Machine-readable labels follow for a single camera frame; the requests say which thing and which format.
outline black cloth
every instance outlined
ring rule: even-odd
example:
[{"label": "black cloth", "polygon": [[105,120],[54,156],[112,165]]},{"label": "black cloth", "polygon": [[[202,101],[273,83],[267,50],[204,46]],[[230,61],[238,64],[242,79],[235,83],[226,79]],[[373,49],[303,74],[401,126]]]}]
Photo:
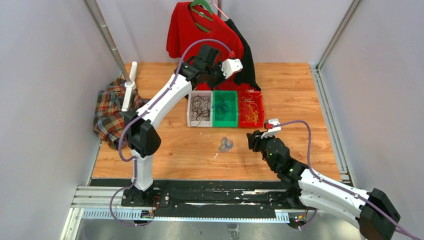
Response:
[{"label": "black cloth", "polygon": [[225,21],[225,24],[233,30],[235,34],[237,34],[238,38],[240,38],[241,43],[243,44],[244,48],[244,54],[243,57],[240,59],[241,64],[243,64],[243,70],[238,72],[233,81],[237,85],[241,85],[242,83],[249,84],[252,88],[255,88],[256,90],[260,91],[261,88],[256,83],[256,76],[255,76],[255,65],[253,62],[252,57],[252,51],[251,47],[249,46],[246,39],[242,36],[240,31],[237,29],[236,25],[234,24],[233,20],[228,19]]}]

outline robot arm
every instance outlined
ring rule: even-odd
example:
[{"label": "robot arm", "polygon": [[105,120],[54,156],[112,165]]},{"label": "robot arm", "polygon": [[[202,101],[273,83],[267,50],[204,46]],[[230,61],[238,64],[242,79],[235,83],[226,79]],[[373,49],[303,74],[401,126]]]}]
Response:
[{"label": "robot arm", "polygon": [[[266,126],[279,125],[278,119],[270,119]],[[365,197],[389,215],[396,223],[400,215],[384,192],[374,188],[372,192],[354,188],[330,179],[308,165],[290,156],[290,150],[276,134],[281,127],[267,131],[256,130],[247,134],[248,146],[253,152],[260,152],[262,159],[277,174],[281,182],[305,206],[320,209],[339,217],[357,229],[367,239],[389,240],[396,226],[382,216],[360,196]]]},{"label": "robot arm", "polygon": [[242,70],[239,59],[226,59],[214,64],[219,51],[207,44],[202,45],[197,56],[181,64],[163,88],[137,111],[123,112],[125,125],[136,118],[126,132],[131,153],[137,159],[134,167],[135,182],[132,188],[142,202],[150,201],[153,192],[153,154],[161,145],[156,129],[168,112],[197,85],[207,83],[211,89]]}]

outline flannel shirt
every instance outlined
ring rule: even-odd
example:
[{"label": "flannel shirt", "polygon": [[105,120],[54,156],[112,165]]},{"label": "flannel shirt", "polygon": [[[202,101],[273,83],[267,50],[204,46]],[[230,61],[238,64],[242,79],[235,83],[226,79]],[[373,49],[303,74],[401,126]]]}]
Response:
[{"label": "flannel shirt", "polygon": [[[125,80],[117,78],[106,91],[99,91],[94,113],[94,133],[112,149],[118,149],[118,141],[124,130],[124,116],[121,112],[125,96]],[[130,109],[137,110],[149,99],[142,99],[137,89],[132,91]]]}]

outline wooden table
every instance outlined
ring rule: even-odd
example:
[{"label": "wooden table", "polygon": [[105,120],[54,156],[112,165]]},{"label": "wooden table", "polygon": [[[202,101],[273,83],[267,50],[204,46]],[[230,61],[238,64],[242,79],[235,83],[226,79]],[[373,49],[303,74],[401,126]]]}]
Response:
[{"label": "wooden table", "polygon": [[[139,63],[136,84],[143,98],[152,98],[169,80],[175,63]],[[311,163],[314,169],[340,180],[333,149],[322,115],[313,78],[306,63],[257,63],[256,81],[262,88],[265,119],[305,120],[312,129]],[[258,152],[248,148],[246,133],[255,128],[187,127],[187,100],[181,99],[163,119],[157,132],[162,143],[153,159],[155,179],[207,179],[274,181]],[[233,141],[221,153],[221,138]],[[291,156],[306,163],[308,132],[297,123],[283,127],[277,135],[290,148]],[[125,157],[130,150],[123,150]],[[102,143],[93,178],[131,178],[132,162],[121,161],[118,152]]]}]

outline gray wall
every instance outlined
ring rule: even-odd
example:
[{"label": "gray wall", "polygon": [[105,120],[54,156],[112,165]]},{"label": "gray wall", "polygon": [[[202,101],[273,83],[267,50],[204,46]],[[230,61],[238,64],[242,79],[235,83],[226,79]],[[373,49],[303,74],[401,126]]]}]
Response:
[{"label": "gray wall", "polygon": [[363,1],[322,71],[356,185],[385,191],[421,238],[423,12],[419,0]]},{"label": "gray wall", "polygon": [[[255,62],[315,64],[351,1],[223,0],[222,10],[250,44]],[[98,0],[125,62],[174,61],[166,43],[177,2]]]},{"label": "gray wall", "polygon": [[0,9],[0,233],[60,237],[98,151],[97,93],[118,70],[81,0]]}]

